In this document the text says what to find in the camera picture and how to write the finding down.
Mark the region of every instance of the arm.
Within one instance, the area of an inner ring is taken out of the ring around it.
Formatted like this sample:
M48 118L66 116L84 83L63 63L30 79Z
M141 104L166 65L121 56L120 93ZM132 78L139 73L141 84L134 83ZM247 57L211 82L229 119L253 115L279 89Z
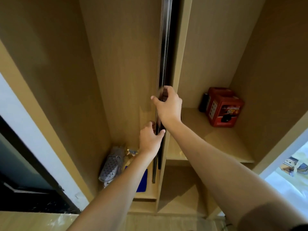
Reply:
M127 169L86 207L67 231L113 231L125 218L136 194L141 178L156 156L165 130L157 136L152 122L140 131L140 148L136 159Z
M162 123L219 207L239 230L290 230L307 222L257 174L185 126L180 118L182 100L172 87L166 88L166 102L151 97Z

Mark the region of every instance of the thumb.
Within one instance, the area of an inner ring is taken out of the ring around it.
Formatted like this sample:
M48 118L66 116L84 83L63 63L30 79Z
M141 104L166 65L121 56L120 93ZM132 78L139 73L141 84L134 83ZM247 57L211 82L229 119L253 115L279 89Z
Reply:
M157 136L159 136L161 139L163 139L165 132L166 132L166 130L161 130Z
M153 101L154 105L157 107L157 105L161 102L159 99L157 99L156 96L151 96L151 100Z

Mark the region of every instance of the wooden floor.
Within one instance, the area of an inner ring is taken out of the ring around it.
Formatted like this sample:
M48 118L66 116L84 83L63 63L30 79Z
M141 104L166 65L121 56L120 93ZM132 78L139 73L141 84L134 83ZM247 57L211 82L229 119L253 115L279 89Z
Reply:
M77 216L0 211L0 231L65 231ZM127 215L118 231L221 231L223 227L223 221L196 217Z

